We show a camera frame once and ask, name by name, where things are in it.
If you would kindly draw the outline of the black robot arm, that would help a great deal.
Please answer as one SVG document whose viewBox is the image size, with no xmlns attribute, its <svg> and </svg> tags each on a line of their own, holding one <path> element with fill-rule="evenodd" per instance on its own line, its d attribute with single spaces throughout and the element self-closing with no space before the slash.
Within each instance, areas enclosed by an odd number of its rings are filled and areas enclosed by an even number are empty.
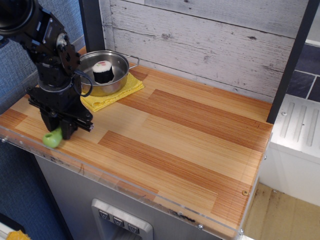
<svg viewBox="0 0 320 240">
<path fill-rule="evenodd" d="M 68 140 L 74 131 L 93 129 L 93 115 L 82 104 L 80 54 L 70 43 L 64 26 L 36 0 L 2 0 L 0 35 L 19 43 L 38 72 L 38 86 L 29 87 L 29 103 L 40 110 L 46 128 L 61 129 Z"/>
</svg>

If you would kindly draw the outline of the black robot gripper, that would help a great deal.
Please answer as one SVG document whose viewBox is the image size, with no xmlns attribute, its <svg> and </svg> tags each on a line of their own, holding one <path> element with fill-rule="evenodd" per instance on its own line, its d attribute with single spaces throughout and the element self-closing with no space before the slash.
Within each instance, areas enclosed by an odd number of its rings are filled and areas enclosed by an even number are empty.
<svg viewBox="0 0 320 240">
<path fill-rule="evenodd" d="M 29 95 L 29 103 L 40 109 L 42 120 L 49 132 L 60 127 L 62 138 L 69 140 L 78 128 L 88 132 L 93 129 L 93 115 L 81 102 L 80 83 L 72 83 L 60 92 L 29 87 L 26 93 Z"/>
</svg>

